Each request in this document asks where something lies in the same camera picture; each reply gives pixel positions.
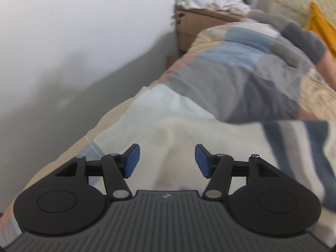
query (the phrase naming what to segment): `metal pin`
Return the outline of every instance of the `metal pin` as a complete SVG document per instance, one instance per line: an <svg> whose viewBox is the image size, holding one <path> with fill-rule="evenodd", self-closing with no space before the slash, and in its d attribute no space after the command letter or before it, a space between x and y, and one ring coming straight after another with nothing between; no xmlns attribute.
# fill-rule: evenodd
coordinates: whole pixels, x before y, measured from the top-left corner
<svg viewBox="0 0 336 252"><path fill-rule="evenodd" d="M205 196L211 199L217 199L222 196L222 193L219 190L210 189L206 191Z"/></svg>
<svg viewBox="0 0 336 252"><path fill-rule="evenodd" d="M118 189L112 193L114 198L123 199L129 196L129 192L124 189Z"/></svg>

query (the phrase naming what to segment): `black device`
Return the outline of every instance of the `black device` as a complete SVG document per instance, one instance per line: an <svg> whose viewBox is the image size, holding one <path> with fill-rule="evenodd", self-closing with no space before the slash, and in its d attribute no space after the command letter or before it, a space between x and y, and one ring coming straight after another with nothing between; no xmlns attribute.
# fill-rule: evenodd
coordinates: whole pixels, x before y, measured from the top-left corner
<svg viewBox="0 0 336 252"><path fill-rule="evenodd" d="M99 161L77 156L23 191L13 206L23 234L5 250L329 251L310 233L321 213L318 198L256 154L234 161L197 145L195 160L211 179L202 197L192 190L139 190L133 197L124 178L139 157L137 144ZM107 195L89 176L103 176ZM246 186L228 195L235 176L246 177Z"/></svg>

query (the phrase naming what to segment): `blue gripper pad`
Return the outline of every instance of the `blue gripper pad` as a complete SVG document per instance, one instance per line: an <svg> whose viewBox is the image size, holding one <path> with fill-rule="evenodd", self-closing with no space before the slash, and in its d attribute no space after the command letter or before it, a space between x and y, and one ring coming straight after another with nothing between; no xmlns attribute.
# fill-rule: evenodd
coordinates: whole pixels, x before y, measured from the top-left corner
<svg viewBox="0 0 336 252"><path fill-rule="evenodd" d="M128 178L132 175L140 159L140 146L138 144L133 144L130 149L131 152L128 153L125 159L125 166L123 171L124 178Z"/></svg>
<svg viewBox="0 0 336 252"><path fill-rule="evenodd" d="M195 147L195 160L204 177L209 178L211 175L208 156L197 145Z"/></svg>

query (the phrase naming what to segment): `white blanket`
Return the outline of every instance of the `white blanket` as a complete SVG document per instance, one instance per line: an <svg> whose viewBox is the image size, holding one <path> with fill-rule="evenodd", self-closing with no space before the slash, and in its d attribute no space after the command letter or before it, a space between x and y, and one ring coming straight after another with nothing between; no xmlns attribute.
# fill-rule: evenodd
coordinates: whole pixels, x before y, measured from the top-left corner
<svg viewBox="0 0 336 252"><path fill-rule="evenodd" d="M224 10L237 15L246 15L251 11L251 7L242 0L176 0L176 4L185 9Z"/></svg>

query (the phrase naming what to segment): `nightstand drawer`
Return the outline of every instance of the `nightstand drawer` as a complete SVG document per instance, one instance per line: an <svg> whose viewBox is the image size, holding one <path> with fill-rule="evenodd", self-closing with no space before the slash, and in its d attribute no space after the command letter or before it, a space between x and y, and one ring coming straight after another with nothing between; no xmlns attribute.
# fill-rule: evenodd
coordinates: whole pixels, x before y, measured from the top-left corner
<svg viewBox="0 0 336 252"><path fill-rule="evenodd" d="M179 50L182 50L184 52L187 52L188 49L190 48L191 44L194 42L196 39L196 36L194 35L189 35L186 33L177 33L178 39L179 39Z"/></svg>
<svg viewBox="0 0 336 252"><path fill-rule="evenodd" d="M228 23L228 21L183 10L176 10L176 16L177 31L194 36L206 28Z"/></svg>

